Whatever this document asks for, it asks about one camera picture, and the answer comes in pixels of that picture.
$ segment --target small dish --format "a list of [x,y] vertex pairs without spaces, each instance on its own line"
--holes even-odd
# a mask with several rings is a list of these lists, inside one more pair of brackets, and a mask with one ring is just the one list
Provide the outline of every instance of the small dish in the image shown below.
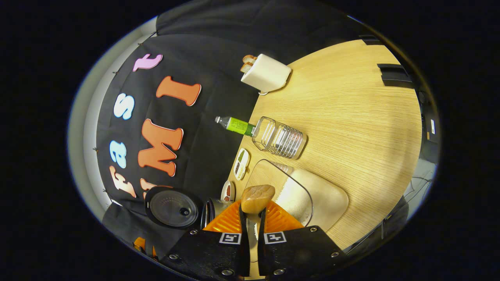
[[240,181],[245,175],[247,166],[250,162],[250,154],[246,149],[242,148],[239,150],[237,155],[236,163],[234,163],[232,172],[236,179]]
[[225,202],[234,202],[235,201],[235,185],[226,180],[224,186],[222,187],[222,192],[220,194],[220,200]]

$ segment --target bolt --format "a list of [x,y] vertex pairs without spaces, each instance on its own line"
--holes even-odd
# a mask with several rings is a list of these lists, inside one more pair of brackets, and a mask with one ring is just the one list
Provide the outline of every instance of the bolt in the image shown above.
[[283,273],[285,273],[285,270],[284,269],[276,269],[273,274],[274,275],[282,275]]
[[233,275],[233,273],[234,272],[231,269],[222,270],[222,275],[225,275],[225,276]]

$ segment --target black fabric backdrop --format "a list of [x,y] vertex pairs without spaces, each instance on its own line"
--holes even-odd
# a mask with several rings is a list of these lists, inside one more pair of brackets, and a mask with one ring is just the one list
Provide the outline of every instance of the black fabric backdrop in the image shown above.
[[[335,9],[314,1],[194,1],[161,14],[157,36],[139,45],[123,63],[105,94],[97,125],[100,174],[112,204],[103,223],[128,243],[137,237],[153,240],[161,258],[182,231],[155,225],[145,217],[140,179],[189,191],[202,201],[218,198],[231,170],[242,135],[226,131],[215,116],[247,121],[258,90],[240,81],[245,55],[266,54],[284,64],[312,52],[367,34],[364,28]],[[132,72],[145,54],[163,55],[151,69]],[[169,96],[156,98],[166,76],[187,85],[201,84],[196,103]],[[128,120],[117,118],[113,107],[119,94],[133,96]],[[173,177],[152,168],[139,167],[140,150],[151,148],[141,135],[145,119],[169,129],[182,128],[184,136]],[[126,167],[111,160],[109,144],[126,146]],[[134,187],[136,198],[115,188],[109,166]]]

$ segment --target screw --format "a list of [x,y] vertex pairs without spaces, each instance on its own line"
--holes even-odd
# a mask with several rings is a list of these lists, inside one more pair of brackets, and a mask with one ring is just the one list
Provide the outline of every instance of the screw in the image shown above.
[[190,213],[189,210],[186,208],[180,208],[179,212],[181,215],[184,215],[184,216],[187,216]]
[[282,275],[283,273],[285,273],[285,270],[284,269],[276,269],[273,274],[274,275]]
[[233,271],[231,269],[224,269],[222,270],[222,275],[225,276],[233,275]]

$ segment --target wooden table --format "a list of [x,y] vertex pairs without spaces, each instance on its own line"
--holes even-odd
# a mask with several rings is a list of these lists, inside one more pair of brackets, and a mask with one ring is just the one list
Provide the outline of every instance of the wooden table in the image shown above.
[[308,143],[298,160],[290,160],[259,151],[244,136],[240,148],[250,153],[250,171],[236,180],[231,169],[228,177],[236,199],[255,164],[268,159],[315,173],[347,193],[347,210],[326,232],[341,249],[374,229],[403,196],[422,136],[415,91],[384,86],[377,64],[399,62],[385,46],[362,40],[289,64],[293,71],[287,85],[259,96],[249,122],[273,118],[306,133]]

